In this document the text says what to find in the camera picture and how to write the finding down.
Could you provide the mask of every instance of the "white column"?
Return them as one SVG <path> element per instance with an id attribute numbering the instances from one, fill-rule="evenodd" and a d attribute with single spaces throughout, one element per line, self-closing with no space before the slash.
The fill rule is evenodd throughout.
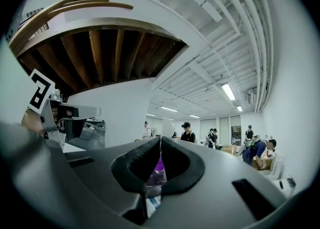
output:
<path id="1" fill-rule="evenodd" d="M 231 117 L 229 116 L 229 145 L 232 143 Z"/>
<path id="2" fill-rule="evenodd" d="M 219 136 L 219 134 L 220 134 L 220 120 L 219 120 L 219 118 L 216 118 L 216 120 L 215 120 L 215 123 L 216 123 L 216 130 L 218 131 L 218 143 L 220 143 L 220 136 Z"/>

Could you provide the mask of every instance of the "cardboard box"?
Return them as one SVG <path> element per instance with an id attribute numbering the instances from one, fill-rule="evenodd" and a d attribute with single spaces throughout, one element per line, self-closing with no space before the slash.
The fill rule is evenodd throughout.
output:
<path id="1" fill-rule="evenodd" d="M 235 156 L 237 154 L 237 146 L 234 144 L 233 145 L 223 145 L 221 148 L 221 151 Z"/>
<path id="2" fill-rule="evenodd" d="M 274 160 L 273 157 L 272 158 L 262 158 L 262 160 L 265 161 L 265 163 L 266 163 L 264 170 L 266 170 L 266 171 L 270 170 L 272 161 Z M 252 166 L 254 169 L 259 170 L 259 165 L 257 163 L 256 157 L 253 158 Z"/>

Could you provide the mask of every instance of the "black cap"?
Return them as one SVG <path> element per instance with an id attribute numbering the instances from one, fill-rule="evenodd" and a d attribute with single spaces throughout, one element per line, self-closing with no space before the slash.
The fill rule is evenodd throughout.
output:
<path id="1" fill-rule="evenodd" d="M 191 124 L 189 122 L 185 122 L 184 124 L 181 125 L 182 128 L 188 128 L 191 127 Z"/>

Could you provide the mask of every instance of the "black slot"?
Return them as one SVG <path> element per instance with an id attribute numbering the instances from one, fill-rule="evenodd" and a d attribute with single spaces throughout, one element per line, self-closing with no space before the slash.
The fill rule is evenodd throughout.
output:
<path id="1" fill-rule="evenodd" d="M 160 158 L 160 138 L 119 156 L 111 171 L 125 191 L 145 195 L 145 185 Z"/>
<path id="2" fill-rule="evenodd" d="M 68 161 L 71 168 L 75 168 L 81 165 L 86 165 L 88 163 L 93 163 L 94 159 L 92 159 L 91 157 L 85 157 L 85 158 L 80 158 L 80 159 L 72 159 Z"/>
<path id="3" fill-rule="evenodd" d="M 279 184 L 280 184 L 280 189 L 283 190 L 284 185 L 282 184 L 282 181 L 281 181 L 281 180 L 280 180 Z"/>
<path id="4" fill-rule="evenodd" d="M 162 196 L 184 193 L 203 176 L 206 166 L 202 158 L 175 143 L 172 138 L 162 137 L 161 152 L 167 179 L 162 186 Z"/>
<path id="5" fill-rule="evenodd" d="M 276 210 L 246 179 L 233 181 L 232 184 L 257 220 Z"/>

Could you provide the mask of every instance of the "person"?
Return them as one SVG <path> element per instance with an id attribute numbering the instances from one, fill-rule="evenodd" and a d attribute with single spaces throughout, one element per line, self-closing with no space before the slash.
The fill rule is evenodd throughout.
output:
<path id="1" fill-rule="evenodd" d="M 260 169 L 263 169 L 263 162 L 261 159 L 261 155 L 267 150 L 275 151 L 275 147 L 277 146 L 277 141 L 275 139 L 271 140 L 258 140 L 254 143 L 252 147 L 246 147 L 242 153 L 242 159 L 245 163 L 249 164 L 250 166 L 253 165 L 254 157 L 256 162 L 258 163 Z"/>
<path id="2" fill-rule="evenodd" d="M 220 145 L 219 143 L 218 143 L 218 135 L 217 135 L 217 129 L 216 128 L 214 128 L 213 129 L 213 135 L 214 135 L 214 138 L 215 138 L 215 141 L 214 141 L 214 143 L 215 143 L 215 149 L 216 150 L 221 150 L 221 148 L 222 148 L 222 145 Z"/>
<path id="3" fill-rule="evenodd" d="M 210 143 L 209 136 L 210 135 L 211 135 L 211 131 L 209 130 L 208 134 L 206 134 L 206 136 L 205 136 L 205 147 L 209 146 L 209 143 Z"/>
<path id="4" fill-rule="evenodd" d="M 216 141 L 217 141 L 217 129 L 216 128 L 211 128 L 210 129 L 210 135 L 209 135 L 209 148 L 216 148 Z"/>
<path id="5" fill-rule="evenodd" d="M 181 127 L 184 128 L 184 132 L 182 133 L 181 140 L 195 143 L 196 134 L 191 131 L 191 124 L 189 122 L 185 122 Z"/>
<path id="6" fill-rule="evenodd" d="M 151 138 L 151 129 L 148 127 L 148 122 L 144 122 L 144 133 L 142 136 L 143 139 Z"/>
<path id="7" fill-rule="evenodd" d="M 252 126 L 248 126 L 248 130 L 245 132 L 245 140 L 252 139 L 254 136 L 254 131 L 252 130 Z"/>

